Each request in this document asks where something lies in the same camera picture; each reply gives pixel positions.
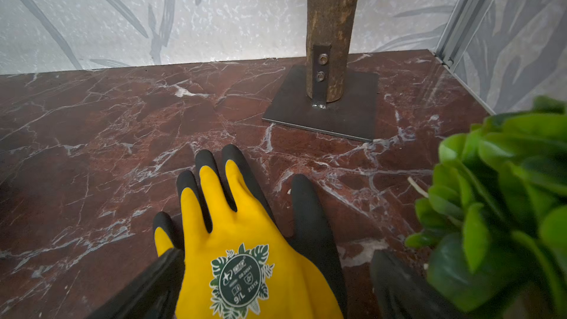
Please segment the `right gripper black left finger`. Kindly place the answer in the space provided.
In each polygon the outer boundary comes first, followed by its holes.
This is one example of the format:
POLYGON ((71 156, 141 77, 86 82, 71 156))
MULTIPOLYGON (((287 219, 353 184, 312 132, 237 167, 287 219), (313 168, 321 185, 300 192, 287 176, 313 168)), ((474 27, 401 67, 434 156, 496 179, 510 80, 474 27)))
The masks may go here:
POLYGON ((90 318, 172 318, 183 283, 184 252, 172 248, 161 255, 90 318))

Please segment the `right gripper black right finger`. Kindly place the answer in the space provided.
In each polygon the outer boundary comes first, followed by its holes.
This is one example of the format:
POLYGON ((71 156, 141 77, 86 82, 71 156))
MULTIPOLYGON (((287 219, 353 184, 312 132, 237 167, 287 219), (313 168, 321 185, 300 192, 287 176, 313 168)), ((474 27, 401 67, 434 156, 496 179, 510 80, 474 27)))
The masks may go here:
POLYGON ((381 318, 464 318, 450 301, 387 250, 376 250, 370 276, 381 318))

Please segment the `green artificial plant ball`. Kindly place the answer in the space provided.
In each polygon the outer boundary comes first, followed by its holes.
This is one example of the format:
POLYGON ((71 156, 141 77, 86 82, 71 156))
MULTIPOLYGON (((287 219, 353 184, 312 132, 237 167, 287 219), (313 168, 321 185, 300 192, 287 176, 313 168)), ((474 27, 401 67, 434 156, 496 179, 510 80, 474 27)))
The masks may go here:
POLYGON ((546 96, 491 115, 439 145, 422 229, 427 281, 460 312, 499 318, 529 288, 546 317, 566 316, 566 103, 546 96))

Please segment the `pink blossom artificial tree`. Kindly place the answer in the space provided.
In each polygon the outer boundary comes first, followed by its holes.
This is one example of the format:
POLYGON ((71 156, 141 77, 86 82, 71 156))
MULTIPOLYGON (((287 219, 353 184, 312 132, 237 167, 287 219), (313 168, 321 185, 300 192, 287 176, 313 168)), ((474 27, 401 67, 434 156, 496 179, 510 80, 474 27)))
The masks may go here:
POLYGON ((307 0, 307 62, 286 76, 263 120, 375 139, 378 75, 347 67, 357 0, 307 0))

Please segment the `yellow black work glove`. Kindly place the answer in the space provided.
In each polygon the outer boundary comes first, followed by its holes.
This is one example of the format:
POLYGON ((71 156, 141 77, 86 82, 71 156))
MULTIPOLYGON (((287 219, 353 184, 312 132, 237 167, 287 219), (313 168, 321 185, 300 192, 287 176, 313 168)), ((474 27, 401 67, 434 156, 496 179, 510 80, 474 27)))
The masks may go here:
POLYGON ((177 248, 185 269, 177 318, 344 318, 346 284, 313 184, 292 178, 293 235, 285 237, 245 156, 201 150, 177 177, 182 227, 154 218, 159 255, 177 248))

